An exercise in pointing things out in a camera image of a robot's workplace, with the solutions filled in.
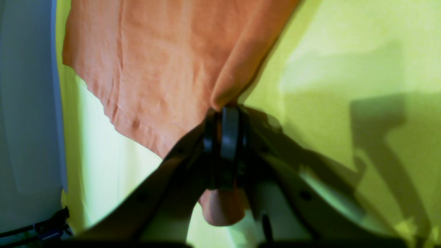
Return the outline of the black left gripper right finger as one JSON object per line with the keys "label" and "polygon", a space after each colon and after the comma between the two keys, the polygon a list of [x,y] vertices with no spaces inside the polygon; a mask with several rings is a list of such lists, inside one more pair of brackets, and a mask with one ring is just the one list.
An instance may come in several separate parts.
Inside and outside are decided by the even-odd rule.
{"label": "black left gripper right finger", "polygon": [[293,169],[304,161],[302,148],[288,145],[294,158],[282,157],[270,141],[274,131],[258,132],[244,107],[222,112],[220,156],[233,162],[233,176],[249,200],[260,248],[405,248],[399,238],[363,228],[345,216]]}

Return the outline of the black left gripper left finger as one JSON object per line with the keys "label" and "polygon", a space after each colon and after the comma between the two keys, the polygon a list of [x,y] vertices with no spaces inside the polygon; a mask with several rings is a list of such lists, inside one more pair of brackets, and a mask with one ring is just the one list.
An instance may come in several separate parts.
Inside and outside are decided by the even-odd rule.
{"label": "black left gripper left finger", "polygon": [[193,208],[208,187],[205,130],[216,136],[214,110],[111,214],[79,235],[81,248],[187,248]]}

